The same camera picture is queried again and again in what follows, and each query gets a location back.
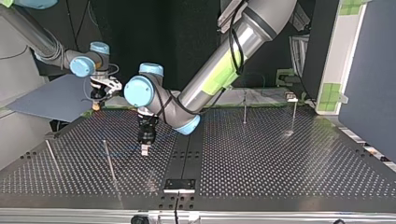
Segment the vertical metal post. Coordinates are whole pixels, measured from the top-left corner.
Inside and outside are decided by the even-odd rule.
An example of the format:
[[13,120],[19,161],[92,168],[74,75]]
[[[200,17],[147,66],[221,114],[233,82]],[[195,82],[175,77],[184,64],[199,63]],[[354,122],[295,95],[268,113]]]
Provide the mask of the vertical metal post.
[[108,161],[108,166],[109,166],[109,168],[110,168],[111,175],[112,175],[112,177],[113,177],[113,180],[114,180],[114,181],[117,181],[116,175],[114,174],[113,162],[111,161],[111,158],[110,158],[110,153],[109,153],[109,151],[108,151],[108,146],[107,146],[107,141],[106,141],[106,139],[103,140],[103,146],[105,147],[105,152],[106,152],[107,161]]

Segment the metal plate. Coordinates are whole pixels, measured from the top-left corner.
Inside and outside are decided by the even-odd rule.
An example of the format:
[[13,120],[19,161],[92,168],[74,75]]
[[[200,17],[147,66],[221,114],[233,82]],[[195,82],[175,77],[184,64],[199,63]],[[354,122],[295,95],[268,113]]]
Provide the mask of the metal plate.
[[156,144],[142,156],[136,119],[131,110],[93,113],[51,142],[56,160],[45,144],[24,155],[0,173],[0,206],[158,209],[164,180],[181,176],[167,173],[177,133],[160,122]]
[[310,108],[243,115],[213,109],[192,135],[194,210],[396,212],[396,174]]

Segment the metal sheet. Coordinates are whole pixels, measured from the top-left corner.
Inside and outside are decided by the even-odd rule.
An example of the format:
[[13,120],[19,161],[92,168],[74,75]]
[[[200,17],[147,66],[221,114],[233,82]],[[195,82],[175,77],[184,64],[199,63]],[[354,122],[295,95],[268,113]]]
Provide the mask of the metal sheet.
[[171,169],[171,156],[186,146],[168,125],[157,126],[157,144],[148,157],[141,156],[136,143],[134,111],[101,111],[73,125],[50,142],[52,152],[42,144],[0,172],[0,207],[152,210],[175,203],[162,198],[163,182],[167,176],[181,177],[181,171]]
[[396,212],[396,174],[310,108],[243,113],[213,109],[191,136],[192,210]]
[[392,0],[367,4],[346,84],[349,100],[339,115],[348,129],[392,161],[396,161],[395,8]]
[[[27,93],[7,105],[7,108],[46,119],[72,122],[92,106],[84,94],[83,85],[84,78],[65,75]],[[88,95],[91,91],[87,79],[85,91]]]

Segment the white panel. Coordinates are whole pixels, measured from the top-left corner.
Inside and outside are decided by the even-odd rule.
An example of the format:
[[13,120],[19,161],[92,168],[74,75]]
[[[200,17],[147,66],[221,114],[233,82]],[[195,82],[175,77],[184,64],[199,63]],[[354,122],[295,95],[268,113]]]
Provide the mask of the white panel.
[[43,142],[49,121],[19,113],[0,119],[0,170]]
[[359,15],[338,17],[322,82],[341,82],[347,56],[352,51],[354,39],[358,31],[359,18]]

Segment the black curtain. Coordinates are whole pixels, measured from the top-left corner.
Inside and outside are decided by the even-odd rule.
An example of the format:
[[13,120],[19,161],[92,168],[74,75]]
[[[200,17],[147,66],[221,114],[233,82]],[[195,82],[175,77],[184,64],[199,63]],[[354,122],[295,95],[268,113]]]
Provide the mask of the black curtain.
[[219,6],[219,0],[92,0],[120,81],[141,63],[159,63],[163,85],[173,90],[182,90],[216,49]]

